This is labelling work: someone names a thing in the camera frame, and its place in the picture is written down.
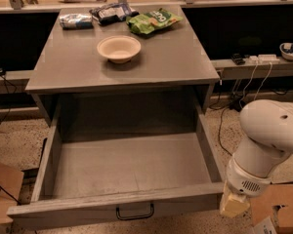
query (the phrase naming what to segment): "terrazzo floor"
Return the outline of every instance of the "terrazzo floor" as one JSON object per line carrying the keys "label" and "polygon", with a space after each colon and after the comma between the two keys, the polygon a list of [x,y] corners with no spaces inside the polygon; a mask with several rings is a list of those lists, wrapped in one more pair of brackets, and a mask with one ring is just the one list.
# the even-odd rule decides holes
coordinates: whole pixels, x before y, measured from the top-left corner
{"label": "terrazzo floor", "polygon": [[[238,146],[243,131],[240,129],[238,112],[226,109],[211,110],[206,113],[210,133],[219,152],[219,158],[228,162],[230,155],[220,146],[219,129],[223,146],[234,152]],[[36,108],[12,110],[6,120],[0,125],[0,162],[20,170],[37,168],[43,139],[47,136],[48,127]],[[293,181],[293,156],[277,168],[272,182]],[[20,199],[30,200],[33,184],[22,187]],[[168,217],[150,218],[135,221],[121,221],[62,229],[37,231],[38,234],[181,234],[181,233],[219,233],[243,234],[251,226],[251,212],[235,218],[219,215],[218,211],[200,212],[195,214],[174,215]],[[17,224],[13,224],[13,234],[30,234]]]}

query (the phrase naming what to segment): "cabinet top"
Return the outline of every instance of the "cabinet top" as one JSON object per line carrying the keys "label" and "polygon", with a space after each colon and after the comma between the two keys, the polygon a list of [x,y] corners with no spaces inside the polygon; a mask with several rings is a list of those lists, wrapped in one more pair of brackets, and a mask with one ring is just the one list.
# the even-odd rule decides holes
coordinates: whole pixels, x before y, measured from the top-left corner
{"label": "cabinet top", "polygon": [[[183,17],[148,37],[130,32],[126,22],[94,28],[63,30],[59,20],[51,31],[26,90],[31,94],[94,92],[132,86],[213,84],[219,76],[178,5],[137,6],[146,13],[163,8]],[[60,15],[89,13],[87,8],[62,9]],[[98,43],[106,37],[127,35],[142,45],[125,64],[102,58]]]}

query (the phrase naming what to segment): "power cord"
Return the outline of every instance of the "power cord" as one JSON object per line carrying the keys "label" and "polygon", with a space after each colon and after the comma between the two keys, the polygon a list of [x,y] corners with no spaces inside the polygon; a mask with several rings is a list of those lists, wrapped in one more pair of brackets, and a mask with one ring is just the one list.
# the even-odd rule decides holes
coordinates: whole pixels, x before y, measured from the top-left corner
{"label": "power cord", "polygon": [[227,104],[225,104],[223,106],[220,106],[220,107],[215,107],[215,105],[217,105],[220,102],[221,94],[222,94],[222,90],[220,90],[218,92],[218,97],[217,97],[216,102],[214,102],[213,104],[210,104],[208,106],[209,109],[214,110],[214,111],[221,110],[221,109],[224,109],[226,107],[229,107],[231,109],[231,106],[236,103],[237,99],[235,97],[231,97],[229,103],[227,103]]}
{"label": "power cord", "polygon": [[257,92],[256,92],[256,94],[254,96],[254,100],[256,99],[256,97],[257,97],[258,93],[260,92],[261,88],[263,87],[265,81],[267,80],[267,78],[270,76],[270,74],[272,72],[272,62],[270,62],[270,65],[271,65],[270,71],[268,72],[268,74],[266,75],[266,77],[264,78],[264,80],[262,81],[261,86],[258,88],[258,90],[257,90]]}
{"label": "power cord", "polygon": [[9,193],[5,188],[3,188],[1,185],[0,185],[0,190],[3,190],[5,193],[8,194],[9,197],[11,197],[12,199],[14,199],[18,205],[21,205],[21,202],[19,200],[17,200],[11,193]]}
{"label": "power cord", "polygon": [[222,114],[221,114],[221,123],[220,123],[220,126],[219,126],[219,129],[218,129],[218,142],[220,144],[220,146],[223,148],[223,150],[225,152],[227,152],[230,156],[232,156],[232,153],[230,153],[222,144],[222,137],[221,137],[221,130],[222,130],[222,126],[223,126],[223,121],[224,121],[224,113],[225,111],[229,109],[228,107],[224,108],[224,110],[222,111]]}
{"label": "power cord", "polygon": [[246,97],[246,94],[245,94],[245,91],[247,89],[247,87],[251,84],[252,80],[253,80],[253,77],[254,77],[254,74],[255,74],[255,71],[258,67],[258,61],[256,61],[256,66],[254,67],[253,71],[252,71],[252,74],[251,74],[251,78],[249,80],[249,82],[246,84],[246,86],[244,87],[243,91],[242,91],[242,98],[238,101],[239,105],[240,105],[240,108],[242,109],[243,108],[243,105],[242,105],[242,101],[245,99]]}
{"label": "power cord", "polygon": [[271,91],[279,96],[285,96],[288,93],[293,93],[293,90],[290,90],[290,89],[271,89]]}
{"label": "power cord", "polygon": [[[0,77],[4,81],[4,86],[5,86],[6,90],[7,90],[7,93],[9,95],[14,94],[17,91],[17,86],[14,85],[12,82],[8,81],[3,75],[0,75]],[[8,84],[13,87],[12,92],[10,92],[9,87],[8,87]],[[8,112],[3,116],[3,118],[0,118],[0,125],[2,124],[2,122],[5,121],[5,119],[8,117],[8,115],[9,115],[10,112],[11,112],[11,107],[9,107]]]}

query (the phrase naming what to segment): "food wrapper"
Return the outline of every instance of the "food wrapper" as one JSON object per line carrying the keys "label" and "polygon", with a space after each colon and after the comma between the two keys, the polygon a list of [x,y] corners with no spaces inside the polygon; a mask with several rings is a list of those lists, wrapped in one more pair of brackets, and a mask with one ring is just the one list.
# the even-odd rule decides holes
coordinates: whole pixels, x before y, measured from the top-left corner
{"label": "food wrapper", "polygon": [[136,16],[139,13],[127,3],[112,3],[90,10],[94,20],[100,25],[108,25],[126,20],[126,17]]}
{"label": "food wrapper", "polygon": [[90,14],[66,14],[59,17],[60,26],[63,29],[92,28],[92,16]]}
{"label": "food wrapper", "polygon": [[293,44],[291,43],[285,43],[282,45],[282,51],[288,55],[293,56]]}
{"label": "food wrapper", "polygon": [[158,11],[139,14],[133,18],[128,17],[126,22],[131,32],[135,34],[150,34],[155,30],[168,27],[182,19],[182,17],[164,9],[159,9]]}

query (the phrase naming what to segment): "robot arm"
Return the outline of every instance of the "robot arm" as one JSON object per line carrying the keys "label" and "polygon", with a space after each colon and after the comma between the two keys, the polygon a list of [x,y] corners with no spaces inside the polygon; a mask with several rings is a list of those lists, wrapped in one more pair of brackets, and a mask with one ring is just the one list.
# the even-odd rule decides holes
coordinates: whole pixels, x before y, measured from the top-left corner
{"label": "robot arm", "polygon": [[293,103],[253,101],[241,111],[240,123],[246,136],[227,166],[226,188],[230,193],[224,193],[221,213],[230,202],[225,197],[243,195],[241,202],[245,203],[245,197],[262,194],[277,165],[293,154]]}

